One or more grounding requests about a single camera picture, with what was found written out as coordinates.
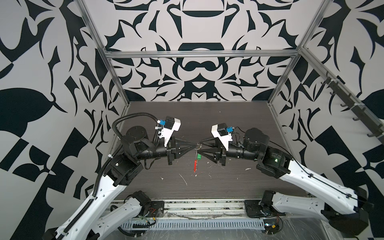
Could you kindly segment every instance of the dark wooden tabletop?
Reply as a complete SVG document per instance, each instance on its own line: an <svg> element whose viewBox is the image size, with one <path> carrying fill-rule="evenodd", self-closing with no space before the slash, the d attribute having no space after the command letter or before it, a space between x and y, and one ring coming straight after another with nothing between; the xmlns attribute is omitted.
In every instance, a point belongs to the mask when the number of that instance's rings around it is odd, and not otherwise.
<svg viewBox="0 0 384 240"><path fill-rule="evenodd" d="M148 112L164 120L166 116L180 119L181 127L173 136L186 141L199 142L212 137L212 125L225 122L228 126L238 126L243 131L252 127L259 128L271 141L285 146L266 102L131 103L128 113L137 112ZM148 117L132 118L121 124L124 124L123 135L130 127L145 127L150 140L156 125ZM124 199L138 190L144 191L153 199L251 198L262 197L265 190L288 195L306 195L304 190L293 184L264 175L256 169L257 162L249 160L227 158L226 166L222 167L203 156L194 172L195 154L196 151L192 150L176 159L171 166L167 164L166 157L156 160L151 169L141 171L118 199Z"/></svg>

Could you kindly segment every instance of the wood grain surface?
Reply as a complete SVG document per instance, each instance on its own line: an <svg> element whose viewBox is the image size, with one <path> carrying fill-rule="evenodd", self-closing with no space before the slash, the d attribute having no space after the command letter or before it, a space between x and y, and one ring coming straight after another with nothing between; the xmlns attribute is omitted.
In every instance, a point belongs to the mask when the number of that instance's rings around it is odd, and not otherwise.
<svg viewBox="0 0 384 240"><path fill-rule="evenodd" d="M212 125L225 122L243 131L256 127L269 135L270 140L285 146L266 102L133 102L128 113L148 112L158 119L171 116L181 120L181 127L173 136L198 142L211 137ZM147 129L152 140L155 122L148 117L129 119L122 134L136 125ZM301 188L256 169L257 162L227 158L225 167L202 157L194 172L196 151L192 150L169 166L167 158L156 160L151 169L143 169L117 197L124 199L142 190L150 198L234 198L262 197L265 190L305 196Z"/></svg>

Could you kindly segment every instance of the black and white patterned wall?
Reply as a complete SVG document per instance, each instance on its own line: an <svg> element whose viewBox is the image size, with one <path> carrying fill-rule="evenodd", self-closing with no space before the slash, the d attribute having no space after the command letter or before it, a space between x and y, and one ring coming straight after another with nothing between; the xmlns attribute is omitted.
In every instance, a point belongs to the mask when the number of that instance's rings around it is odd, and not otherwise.
<svg viewBox="0 0 384 240"><path fill-rule="evenodd" d="M108 51L295 49L321 0L86 0ZM114 59L130 101L268 100L288 57Z"/></svg>
<svg viewBox="0 0 384 240"><path fill-rule="evenodd" d="M384 3L335 0L309 49L383 119ZM301 58L273 106L296 158L344 186L362 187L373 203L359 239L384 237L384 146Z"/></svg>
<svg viewBox="0 0 384 240"><path fill-rule="evenodd" d="M0 1L0 232L41 239L92 191L124 103L72 0Z"/></svg>

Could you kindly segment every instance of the white scratch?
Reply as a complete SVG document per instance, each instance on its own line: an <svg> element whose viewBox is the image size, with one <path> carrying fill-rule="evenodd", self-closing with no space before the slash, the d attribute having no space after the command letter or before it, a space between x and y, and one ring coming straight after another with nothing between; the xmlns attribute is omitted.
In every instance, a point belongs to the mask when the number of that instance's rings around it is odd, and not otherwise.
<svg viewBox="0 0 384 240"><path fill-rule="evenodd" d="M187 182L185 181L185 179L183 178L183 176L181 176L181 174L179 174L180 177L184 180L185 184L188 186Z"/></svg>

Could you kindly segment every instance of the gray plastic cable tray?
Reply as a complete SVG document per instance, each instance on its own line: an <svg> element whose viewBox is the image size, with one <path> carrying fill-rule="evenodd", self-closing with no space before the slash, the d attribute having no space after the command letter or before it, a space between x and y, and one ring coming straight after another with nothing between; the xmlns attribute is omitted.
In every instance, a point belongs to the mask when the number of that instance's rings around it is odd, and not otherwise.
<svg viewBox="0 0 384 240"><path fill-rule="evenodd" d="M132 224L145 225L142 220L130 220L121 225L124 230L148 230L148 228L132 228ZM265 230L261 219L180 219L156 220L151 230L214 230L214 229L254 229Z"/></svg>

